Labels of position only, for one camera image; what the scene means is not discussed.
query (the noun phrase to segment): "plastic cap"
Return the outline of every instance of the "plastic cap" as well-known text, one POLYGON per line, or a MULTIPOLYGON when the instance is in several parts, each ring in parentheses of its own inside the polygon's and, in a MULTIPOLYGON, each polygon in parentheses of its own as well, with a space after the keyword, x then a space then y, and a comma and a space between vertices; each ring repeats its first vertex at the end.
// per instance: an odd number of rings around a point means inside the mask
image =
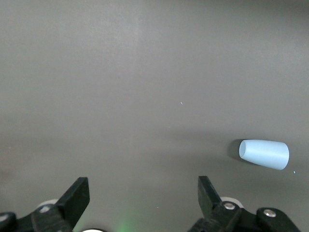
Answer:
POLYGON ((251 163, 278 170, 286 167, 290 156, 285 143, 266 140, 243 140, 239 155, 251 163))

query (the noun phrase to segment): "screw head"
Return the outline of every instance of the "screw head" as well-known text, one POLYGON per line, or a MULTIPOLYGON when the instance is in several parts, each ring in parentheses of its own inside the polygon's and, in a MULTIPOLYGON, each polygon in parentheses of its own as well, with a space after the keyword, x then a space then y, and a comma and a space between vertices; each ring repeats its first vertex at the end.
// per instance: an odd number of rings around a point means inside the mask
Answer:
POLYGON ((50 206, 44 205, 39 211, 41 214, 46 213, 48 210, 50 210, 50 206))
POLYGON ((230 203, 230 202, 225 203, 225 204, 224 204, 224 207, 225 207, 226 209, 228 209, 228 210, 233 210, 233 209, 235 209, 235 206, 234 206, 232 203, 230 203))
POLYGON ((271 209, 265 209, 263 213, 270 218, 271 217, 274 218, 276 216, 276 213, 272 211, 271 209))
POLYGON ((5 221, 8 218, 9 218, 9 215, 7 215, 7 214, 2 215, 2 216, 0 216, 0 222, 5 221))

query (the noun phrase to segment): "light blue cylinder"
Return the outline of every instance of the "light blue cylinder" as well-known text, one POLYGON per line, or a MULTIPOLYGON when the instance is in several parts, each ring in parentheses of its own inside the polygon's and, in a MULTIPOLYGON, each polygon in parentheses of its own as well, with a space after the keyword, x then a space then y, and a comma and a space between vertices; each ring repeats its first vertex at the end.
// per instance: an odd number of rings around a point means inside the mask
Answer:
POLYGON ((282 170, 289 162, 289 148, 285 143, 266 140, 243 140, 239 156, 251 163, 282 170))

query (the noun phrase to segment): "robotic arm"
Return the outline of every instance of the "robotic arm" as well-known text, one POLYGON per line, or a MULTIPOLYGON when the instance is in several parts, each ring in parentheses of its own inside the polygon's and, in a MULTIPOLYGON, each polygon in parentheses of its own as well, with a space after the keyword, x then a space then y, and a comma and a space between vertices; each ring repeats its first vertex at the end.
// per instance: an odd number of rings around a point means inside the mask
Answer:
MULTIPOLYGON (((16 219, 0 213, 0 232, 72 232, 90 201, 87 177, 78 178, 55 204, 16 219)), ((300 232, 285 213, 260 208, 256 215, 233 202, 222 202, 207 176, 198 178, 198 202, 204 218, 188 232, 300 232)))

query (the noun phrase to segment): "gray surface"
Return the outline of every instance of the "gray surface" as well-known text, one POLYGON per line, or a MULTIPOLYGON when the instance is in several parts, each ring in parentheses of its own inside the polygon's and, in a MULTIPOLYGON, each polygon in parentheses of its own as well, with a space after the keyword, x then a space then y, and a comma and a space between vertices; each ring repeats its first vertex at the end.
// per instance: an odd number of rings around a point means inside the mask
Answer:
POLYGON ((309 6, 273 2, 1 1, 0 211, 88 176, 77 232, 187 231, 208 175, 308 231, 309 6), (240 161, 244 138, 288 166, 240 161))

